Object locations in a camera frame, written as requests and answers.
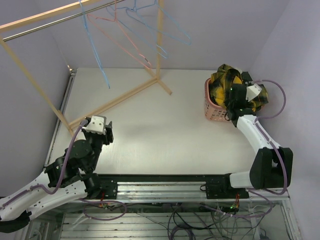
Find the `yellow plaid shirt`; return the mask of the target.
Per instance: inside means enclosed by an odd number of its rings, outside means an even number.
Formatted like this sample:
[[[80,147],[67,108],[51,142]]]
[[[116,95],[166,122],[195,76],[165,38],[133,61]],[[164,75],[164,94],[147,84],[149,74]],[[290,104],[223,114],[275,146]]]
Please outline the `yellow plaid shirt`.
[[[246,90],[247,87],[252,85],[253,80],[249,73],[241,73],[230,65],[222,64],[210,77],[208,84],[209,97],[214,104],[224,109],[238,105],[257,112],[269,103],[268,92],[263,84],[258,85],[261,87],[261,92],[252,100],[236,96],[239,93],[237,89]]]

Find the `blue wire hanger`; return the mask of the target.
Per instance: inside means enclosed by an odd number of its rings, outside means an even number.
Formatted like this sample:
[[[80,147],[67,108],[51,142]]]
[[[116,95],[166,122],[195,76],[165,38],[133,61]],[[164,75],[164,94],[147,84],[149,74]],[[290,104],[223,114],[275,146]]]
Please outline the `blue wire hanger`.
[[[156,6],[157,7],[157,10],[158,10],[158,13],[159,13],[159,19],[157,20],[157,28],[151,26],[150,24],[147,23],[145,17],[143,17],[139,11],[143,10],[143,9],[147,9],[147,8],[151,8],[153,6]],[[143,24],[147,29],[148,31],[151,33],[152,37],[158,41],[158,39],[161,37],[161,36],[167,36],[173,40],[176,40],[182,44],[185,44],[185,45],[188,45],[190,46],[191,43],[192,43],[192,40],[190,38],[190,36],[187,34],[186,31],[184,31],[179,23],[171,16],[169,15],[165,10],[164,10],[164,7],[161,6],[161,3],[160,3],[160,0],[154,0],[152,4],[149,4],[149,5],[144,5],[144,6],[141,6],[141,7],[137,7],[137,1],[135,0],[133,2],[133,7],[130,8],[130,7],[123,7],[123,9],[125,9],[125,13],[127,14],[128,17],[132,18],[133,20],[137,21],[138,23],[140,24]],[[164,16],[166,16],[177,28],[177,30],[179,32],[181,32],[187,39],[188,41],[185,41],[183,39],[180,39],[168,32],[165,32],[163,31],[163,18]]]

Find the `blue hanger checkered shirt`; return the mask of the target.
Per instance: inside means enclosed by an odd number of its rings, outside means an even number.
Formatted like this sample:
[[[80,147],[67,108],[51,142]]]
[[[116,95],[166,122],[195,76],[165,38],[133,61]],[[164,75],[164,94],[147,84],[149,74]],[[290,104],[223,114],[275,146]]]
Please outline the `blue hanger checkered shirt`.
[[[162,31],[154,25],[152,17],[148,16],[149,10],[159,10],[162,14],[163,6],[162,0],[130,0],[129,3],[120,4],[120,6],[109,6],[106,11],[113,17],[119,14],[118,21],[125,29],[160,57],[167,59],[167,51],[158,43],[157,34],[161,35]]]

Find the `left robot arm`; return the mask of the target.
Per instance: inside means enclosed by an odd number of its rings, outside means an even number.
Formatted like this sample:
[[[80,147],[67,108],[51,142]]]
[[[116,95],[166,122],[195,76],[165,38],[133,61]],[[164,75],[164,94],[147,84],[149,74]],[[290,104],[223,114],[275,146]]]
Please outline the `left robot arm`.
[[[102,193],[95,172],[103,146],[114,141],[112,123],[93,115],[83,119],[65,153],[44,167],[33,181],[0,200],[0,231],[13,233],[43,213],[78,199],[96,199]]]

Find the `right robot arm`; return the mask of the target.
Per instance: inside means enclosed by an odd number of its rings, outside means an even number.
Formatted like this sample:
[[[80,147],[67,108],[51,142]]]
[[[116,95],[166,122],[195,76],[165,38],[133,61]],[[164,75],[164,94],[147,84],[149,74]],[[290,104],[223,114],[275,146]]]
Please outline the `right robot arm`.
[[[245,86],[233,84],[230,87],[226,116],[241,131],[255,153],[249,171],[229,175],[229,181],[220,186],[221,194],[233,197],[238,188],[266,190],[282,188],[277,195],[283,194],[290,185],[293,165],[293,152],[288,147],[281,147],[265,131],[259,118],[249,106],[249,101],[258,97],[262,88],[258,84]]]

